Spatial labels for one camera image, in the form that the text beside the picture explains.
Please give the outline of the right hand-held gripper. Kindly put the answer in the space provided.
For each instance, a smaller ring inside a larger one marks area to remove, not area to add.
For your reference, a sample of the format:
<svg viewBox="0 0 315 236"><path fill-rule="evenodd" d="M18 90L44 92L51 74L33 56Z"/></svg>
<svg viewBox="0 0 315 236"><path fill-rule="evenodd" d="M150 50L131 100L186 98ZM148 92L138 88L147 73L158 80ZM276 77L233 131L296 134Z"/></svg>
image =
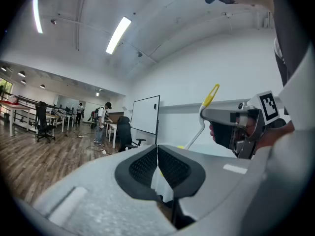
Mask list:
<svg viewBox="0 0 315 236"><path fill-rule="evenodd" d="M251 159L256 145L269 128L280 128L286 121L280 118L276 99L271 91L259 93L247 102L239 104L239 111L206 108L201 117L210 122L210 134L220 146L231 149L236 157ZM251 137L246 136L249 119L256 121Z"/></svg>

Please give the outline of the person's right hand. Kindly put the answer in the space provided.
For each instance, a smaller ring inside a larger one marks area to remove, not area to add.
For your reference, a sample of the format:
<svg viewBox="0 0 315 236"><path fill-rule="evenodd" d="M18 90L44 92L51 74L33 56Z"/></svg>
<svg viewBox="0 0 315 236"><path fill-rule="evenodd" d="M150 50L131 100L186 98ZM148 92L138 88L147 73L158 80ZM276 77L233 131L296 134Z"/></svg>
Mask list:
<svg viewBox="0 0 315 236"><path fill-rule="evenodd" d="M255 129L256 129L256 121L254 119L249 119L247 121L246 128L245 128L246 136L251 137L254 134Z"/></svg>

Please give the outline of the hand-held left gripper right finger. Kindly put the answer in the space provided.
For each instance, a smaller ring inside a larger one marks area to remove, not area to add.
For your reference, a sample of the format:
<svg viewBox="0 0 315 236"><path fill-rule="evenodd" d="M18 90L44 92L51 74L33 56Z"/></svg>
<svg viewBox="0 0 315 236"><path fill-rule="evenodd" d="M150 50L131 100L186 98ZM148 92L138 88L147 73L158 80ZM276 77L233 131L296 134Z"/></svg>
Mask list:
<svg viewBox="0 0 315 236"><path fill-rule="evenodd" d="M262 182L268 152L253 160L159 145L158 166L173 189L177 236L245 236L247 211Z"/></svg>

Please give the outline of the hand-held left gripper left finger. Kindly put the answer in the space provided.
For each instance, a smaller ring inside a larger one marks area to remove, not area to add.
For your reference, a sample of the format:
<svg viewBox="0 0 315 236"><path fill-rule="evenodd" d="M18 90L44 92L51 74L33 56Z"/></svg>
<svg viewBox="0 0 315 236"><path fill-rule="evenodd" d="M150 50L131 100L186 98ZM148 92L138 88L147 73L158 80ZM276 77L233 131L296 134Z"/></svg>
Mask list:
<svg viewBox="0 0 315 236"><path fill-rule="evenodd" d="M176 228L155 201L130 197L117 184L119 163L142 146L95 159L51 185L33 203L49 221L78 236L169 236Z"/></svg>

